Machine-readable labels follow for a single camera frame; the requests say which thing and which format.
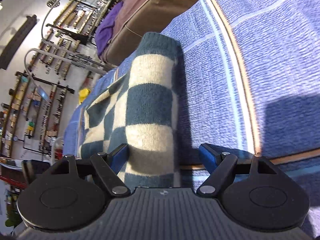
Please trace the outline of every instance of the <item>wooden shelf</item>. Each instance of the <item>wooden shelf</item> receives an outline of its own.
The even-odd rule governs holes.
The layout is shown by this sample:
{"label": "wooden shelf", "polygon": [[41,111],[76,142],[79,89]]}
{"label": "wooden shelf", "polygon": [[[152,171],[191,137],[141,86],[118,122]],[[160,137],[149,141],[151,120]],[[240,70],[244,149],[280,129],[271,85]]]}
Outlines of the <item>wooden shelf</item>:
{"label": "wooden shelf", "polygon": [[[13,114],[11,114],[11,112],[9,112],[9,120],[11,121],[11,124],[10,124],[10,127],[11,127],[11,138],[14,137],[14,134],[15,134],[15,131],[16,131],[16,128],[17,128],[17,122],[18,122],[18,119],[19,119],[19,114],[20,114],[20,111],[21,111],[21,105],[22,105],[22,102],[24,100],[24,97],[26,95],[26,92],[28,90],[28,86],[30,84],[30,79],[28,78],[28,82],[23,82],[23,83],[20,83],[20,86],[19,87],[19,90],[17,91],[16,93],[16,96],[13,100],[13,103],[12,103],[12,109],[15,109],[17,110],[17,113],[16,113],[16,116],[13,116]],[[6,140],[6,142],[9,141],[11,142],[10,145],[9,145],[9,151],[7,149],[7,147],[5,146],[6,148],[6,153],[8,153],[8,157],[10,158],[11,157],[11,154],[12,154],[12,148],[13,148],[13,145],[12,145],[12,140]]]}
{"label": "wooden shelf", "polygon": [[9,117],[10,117],[10,111],[11,111],[11,107],[12,107],[13,101],[14,101],[14,99],[16,97],[16,94],[17,94],[17,88],[20,86],[20,83],[21,83],[21,77],[22,76],[19,76],[19,81],[16,83],[16,88],[14,90],[14,94],[12,95],[12,98],[11,98],[11,101],[10,101],[10,106],[9,106],[9,109],[8,109],[7,117],[6,117],[6,119],[4,119],[4,126],[3,126],[2,136],[1,136],[1,142],[0,142],[0,152],[1,153],[2,153],[2,144],[4,144],[2,139],[5,138],[5,135],[6,135],[6,132],[7,132],[7,122],[8,122]]}
{"label": "wooden shelf", "polygon": [[[35,102],[35,101],[39,102],[39,106],[35,107],[36,108],[36,114],[33,115],[32,118],[28,118],[30,108],[32,108],[32,103]],[[35,131],[36,123],[37,123],[37,120],[38,120],[38,115],[39,115],[39,111],[40,111],[41,102],[42,102],[42,98],[41,98],[40,95],[38,95],[38,93],[36,92],[36,88],[35,88],[33,90],[33,92],[31,93],[31,98],[30,98],[30,101],[28,103],[28,109],[26,111],[26,122],[29,122],[30,119],[35,118],[34,125],[33,125],[33,130],[26,129],[26,131],[25,131],[25,135],[28,136],[29,138],[33,137],[33,133]]]}
{"label": "wooden shelf", "polygon": [[46,135],[49,137],[57,137],[58,133],[59,133],[59,126],[60,126],[60,120],[61,120],[61,115],[62,115],[62,110],[63,110],[63,105],[66,99],[66,94],[67,94],[67,90],[66,89],[62,89],[61,93],[60,93],[60,98],[59,98],[59,104],[58,104],[58,108],[60,107],[60,115],[59,117],[55,116],[55,122],[54,124],[56,124],[56,129],[55,130],[47,130],[46,131]]}
{"label": "wooden shelf", "polygon": [[53,88],[51,89],[51,92],[50,92],[50,100],[46,104],[46,111],[44,114],[44,119],[42,121],[42,127],[40,130],[39,151],[41,151],[41,152],[43,152],[44,141],[45,141],[45,137],[46,137],[46,133],[47,133],[47,129],[48,129],[49,118],[50,118],[50,113],[51,113],[51,105],[52,105],[52,102],[53,102],[54,97],[56,95],[56,92],[57,92],[57,85],[53,85]]}
{"label": "wooden shelf", "polygon": [[[49,33],[47,34],[47,38],[46,38],[45,40],[46,40],[46,41],[49,41],[49,40],[51,39],[51,37],[52,37],[52,34],[53,34],[53,29],[51,28],[50,31],[49,31]],[[43,47],[44,47],[44,43],[41,41],[40,44],[39,44],[38,49],[43,49]],[[30,61],[30,63],[29,63],[29,67],[28,67],[29,71],[32,70],[32,67],[33,67],[34,64],[36,63],[39,55],[40,55],[40,53],[39,53],[39,52],[36,52],[36,53],[32,56],[31,61]]]}

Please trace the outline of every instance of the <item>black beam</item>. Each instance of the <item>black beam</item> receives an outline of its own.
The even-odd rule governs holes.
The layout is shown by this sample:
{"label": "black beam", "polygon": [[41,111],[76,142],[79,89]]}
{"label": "black beam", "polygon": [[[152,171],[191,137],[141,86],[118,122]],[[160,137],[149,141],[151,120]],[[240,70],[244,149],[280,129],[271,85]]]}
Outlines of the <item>black beam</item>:
{"label": "black beam", "polygon": [[37,150],[33,150],[33,149],[29,149],[29,148],[26,148],[24,147],[25,150],[29,150],[29,151],[32,151],[32,152],[35,152],[35,153],[38,153],[38,154],[44,154],[43,152],[39,152]]}
{"label": "black beam", "polygon": [[[17,75],[23,75],[24,77],[28,77],[29,75],[27,74],[27,73],[22,73],[22,72],[19,72],[19,71],[17,71],[16,73],[15,73],[15,75],[17,76]],[[37,78],[37,77],[35,77],[35,76],[32,76],[33,77],[33,79],[35,80],[35,81],[39,81],[39,82],[41,82],[41,83],[44,83],[44,84],[47,84],[47,85],[56,85],[58,88],[61,88],[61,89],[64,89],[64,88],[66,88],[71,94],[74,94],[75,93],[75,91],[74,91],[74,89],[71,89],[71,88],[69,88],[69,87],[65,87],[65,86],[62,86],[62,85],[60,85],[60,84],[55,84],[55,83],[52,83],[52,82],[50,82],[50,81],[47,81],[47,80],[44,80],[44,79],[41,79],[41,78]]]}
{"label": "black beam", "polygon": [[76,1],[80,2],[81,4],[83,4],[84,6],[87,6],[87,7],[89,7],[89,8],[96,9],[96,10],[98,9],[98,8],[95,7],[95,6],[89,5],[89,4],[87,4],[87,3],[85,3],[85,2],[82,2],[82,1],[80,1],[80,0],[76,0]]}
{"label": "black beam", "polygon": [[66,30],[66,29],[57,27],[57,26],[52,25],[52,24],[50,24],[50,23],[48,23],[48,24],[46,25],[46,27],[51,27],[51,28],[57,29],[57,30],[59,30],[59,32],[65,34],[65,35],[70,36],[70,37],[73,38],[74,40],[80,41],[81,44],[87,45],[87,42],[88,42],[88,36],[87,36],[87,35],[83,35],[83,34],[79,34],[79,33],[74,33],[74,32],[72,32],[72,31],[69,31],[69,30]]}

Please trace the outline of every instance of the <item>blue and white checkered fabric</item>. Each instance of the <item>blue and white checkered fabric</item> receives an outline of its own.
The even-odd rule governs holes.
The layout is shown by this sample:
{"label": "blue and white checkered fabric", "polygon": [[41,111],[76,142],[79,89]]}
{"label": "blue and white checkered fabric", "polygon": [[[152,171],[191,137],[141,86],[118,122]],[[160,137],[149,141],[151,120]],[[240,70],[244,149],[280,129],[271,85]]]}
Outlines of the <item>blue and white checkered fabric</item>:
{"label": "blue and white checkered fabric", "polygon": [[171,38],[146,33],[129,71],[84,111],[79,156],[110,153],[127,143],[129,161],[118,176],[130,188],[173,187],[179,177],[174,143],[178,100],[172,86],[177,47]]}

